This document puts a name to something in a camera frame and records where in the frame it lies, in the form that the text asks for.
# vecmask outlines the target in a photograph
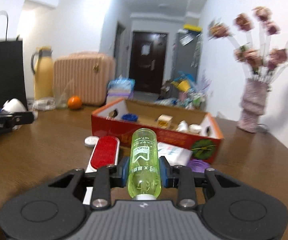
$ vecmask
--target green plastic bottle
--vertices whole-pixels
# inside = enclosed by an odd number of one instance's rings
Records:
[[[150,129],[133,134],[127,188],[134,200],[155,200],[160,194],[157,139]]]

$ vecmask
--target red cardboard box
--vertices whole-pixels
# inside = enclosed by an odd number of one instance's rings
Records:
[[[124,114],[137,114],[137,122],[122,120]],[[173,117],[169,129],[157,127],[156,120],[162,114]],[[185,120],[188,125],[202,126],[200,134],[177,132],[178,124]],[[92,134],[119,138],[121,146],[131,147],[132,135],[140,128],[149,128],[157,135],[157,141],[193,151],[193,158],[212,163],[218,152],[223,134],[210,113],[187,110],[172,106],[155,105],[142,101],[119,99],[92,113]]]

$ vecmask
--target white cup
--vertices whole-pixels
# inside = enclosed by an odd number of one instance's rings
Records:
[[[200,125],[198,125],[198,124],[191,124],[189,126],[189,131],[191,133],[200,133],[202,131],[202,129],[203,128]]]
[[[2,111],[6,112],[26,112],[25,106],[18,99],[14,98],[11,101],[6,101]]]

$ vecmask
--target artificial flower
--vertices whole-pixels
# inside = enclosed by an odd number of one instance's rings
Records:
[[[278,65],[288,60],[288,53],[286,49],[273,49],[270,53],[270,59],[272,64]]]
[[[268,67],[269,71],[273,71],[277,67],[277,65],[273,61],[269,60],[267,67]]]
[[[267,21],[265,22],[267,35],[279,34],[280,28],[273,22]]]
[[[215,20],[212,20],[211,23],[208,25],[208,37],[212,37],[213,38],[213,34],[211,32],[212,27],[214,27],[215,25]]]
[[[223,38],[229,36],[228,27],[226,27],[223,23],[218,23],[209,29],[210,34],[215,38]]]
[[[245,59],[258,57],[258,49],[248,49],[244,52]]]
[[[245,61],[244,53],[241,51],[240,48],[234,49],[234,56],[236,58],[236,61],[239,61],[239,62]]]
[[[271,19],[271,10],[264,6],[257,6],[253,9],[255,15],[261,22],[266,22]]]
[[[245,13],[241,13],[234,20],[234,24],[239,27],[240,31],[248,32],[253,29],[253,24]]]
[[[258,49],[248,49],[243,53],[243,55],[254,72],[263,65],[263,59],[259,56]]]
[[[263,65],[262,57],[257,56],[247,59],[247,63],[250,64],[253,70],[257,70],[260,66]]]

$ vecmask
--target bag handle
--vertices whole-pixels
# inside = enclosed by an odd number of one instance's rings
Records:
[[[5,41],[7,40],[7,30],[8,30],[8,14],[6,11],[0,11],[0,15],[5,15],[7,18],[7,24],[6,24],[6,35],[5,35]]]

